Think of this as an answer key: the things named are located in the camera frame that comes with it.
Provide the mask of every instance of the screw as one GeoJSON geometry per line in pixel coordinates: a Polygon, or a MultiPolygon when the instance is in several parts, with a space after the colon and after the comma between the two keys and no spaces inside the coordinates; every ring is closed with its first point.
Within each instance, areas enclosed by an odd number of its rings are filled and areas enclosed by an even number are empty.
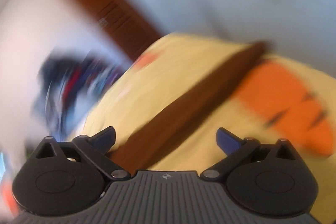
{"type": "Polygon", "coordinates": [[[216,170],[205,170],[203,175],[208,179],[214,179],[219,177],[220,173],[216,170]]]}
{"type": "Polygon", "coordinates": [[[121,169],[114,170],[111,173],[111,176],[115,179],[123,179],[123,178],[127,177],[127,175],[128,175],[128,172],[125,171],[125,170],[121,170],[121,169]]]}

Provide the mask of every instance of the orange pattern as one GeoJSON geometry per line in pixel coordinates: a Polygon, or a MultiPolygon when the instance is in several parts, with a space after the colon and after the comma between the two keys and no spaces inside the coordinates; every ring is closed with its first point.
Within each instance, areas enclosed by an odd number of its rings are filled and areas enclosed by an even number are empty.
{"type": "Polygon", "coordinates": [[[159,52],[145,52],[134,62],[133,67],[140,70],[150,63],[153,63],[159,56],[159,52]]]}
{"type": "Polygon", "coordinates": [[[323,107],[280,64],[265,61],[254,68],[234,96],[295,145],[321,155],[333,153],[333,131],[323,107]]]}

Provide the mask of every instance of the orange fabric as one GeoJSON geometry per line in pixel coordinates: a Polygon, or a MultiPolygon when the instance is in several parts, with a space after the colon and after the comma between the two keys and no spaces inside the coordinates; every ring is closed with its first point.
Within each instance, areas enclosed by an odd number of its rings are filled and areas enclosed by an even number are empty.
{"type": "Polygon", "coordinates": [[[266,61],[249,73],[235,96],[249,109],[271,122],[296,146],[321,155],[333,153],[333,131],[320,102],[286,68],[266,61]]]}
{"type": "Polygon", "coordinates": [[[6,205],[10,209],[13,216],[17,216],[19,214],[19,208],[13,197],[12,184],[10,182],[4,182],[1,188],[2,196],[6,205]]]}
{"type": "Polygon", "coordinates": [[[300,102],[306,88],[281,65],[266,61],[252,70],[236,95],[267,120],[300,102]]]}
{"type": "Polygon", "coordinates": [[[326,119],[323,119],[308,130],[306,147],[322,155],[331,155],[333,153],[333,135],[331,132],[330,124],[326,119]]]}

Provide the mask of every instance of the bed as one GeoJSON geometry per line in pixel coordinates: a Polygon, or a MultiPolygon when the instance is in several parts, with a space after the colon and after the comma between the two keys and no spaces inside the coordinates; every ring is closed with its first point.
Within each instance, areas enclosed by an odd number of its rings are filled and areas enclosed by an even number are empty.
{"type": "MultiPolygon", "coordinates": [[[[187,34],[170,34],[151,45],[133,66],[107,91],[85,120],[76,135],[92,136],[113,126],[117,133],[113,150],[150,121],[162,109],[183,95],[223,60],[244,49],[246,45],[216,38],[187,34]]],[[[327,119],[328,142],[322,143],[328,155],[316,153],[302,145],[300,136],[290,136],[297,150],[313,172],[319,195],[311,213],[322,223],[332,223],[336,212],[336,156],[333,153],[336,121],[336,80],[302,63],[274,54],[266,56],[277,68],[290,71],[307,90],[305,100],[323,106],[327,119]]],[[[233,94],[176,150],[150,167],[151,170],[197,170],[198,173],[225,157],[217,147],[216,131],[224,127],[241,138],[253,136],[262,143],[274,143],[286,133],[286,128],[270,126],[260,111],[248,107],[243,91],[233,94]]],[[[316,139],[310,140],[314,146],[316,139]]]]}

